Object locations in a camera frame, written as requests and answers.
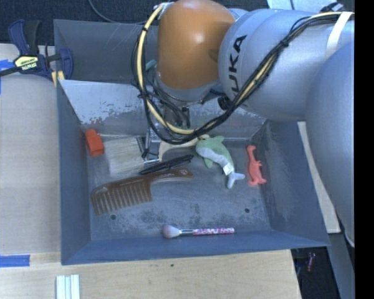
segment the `paintbrush bristles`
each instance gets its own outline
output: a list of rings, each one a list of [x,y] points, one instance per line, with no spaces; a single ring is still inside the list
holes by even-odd
[[[165,225],[162,228],[162,233],[165,238],[175,238],[180,236],[181,231],[179,228],[173,227],[172,225]]]
[[[144,165],[135,137],[106,141],[104,147],[110,174],[118,174]]]

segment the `wooden table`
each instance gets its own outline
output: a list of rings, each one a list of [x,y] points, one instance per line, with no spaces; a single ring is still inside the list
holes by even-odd
[[[17,55],[11,47],[3,48]],[[73,274],[83,299],[301,298],[290,250],[72,266],[41,252],[30,267],[0,268],[0,298],[55,298],[56,276]]]

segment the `stuffed dolphin toy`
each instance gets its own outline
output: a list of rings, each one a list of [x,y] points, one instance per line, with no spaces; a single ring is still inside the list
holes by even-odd
[[[227,187],[232,188],[237,179],[244,179],[245,175],[234,172],[234,163],[227,148],[222,144],[223,136],[203,138],[195,146],[196,152],[204,158],[205,165],[210,168],[213,162],[218,163],[228,177]]]

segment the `orange toy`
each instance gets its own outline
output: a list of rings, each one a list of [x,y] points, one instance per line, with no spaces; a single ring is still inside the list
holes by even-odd
[[[254,157],[254,150],[256,150],[255,145],[248,145],[247,152],[249,157],[248,172],[252,180],[248,181],[248,184],[255,186],[257,184],[264,184],[267,181],[262,177],[261,170],[259,169],[262,166],[261,161],[257,161]]]
[[[104,153],[104,144],[102,143],[101,136],[95,129],[90,129],[85,132],[87,148],[89,149],[90,156],[96,156]]]

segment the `brown comb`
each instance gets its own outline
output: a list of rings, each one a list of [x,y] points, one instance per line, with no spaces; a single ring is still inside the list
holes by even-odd
[[[187,179],[193,174],[186,168],[170,169],[107,183],[92,191],[96,215],[152,201],[151,183],[166,179]]]

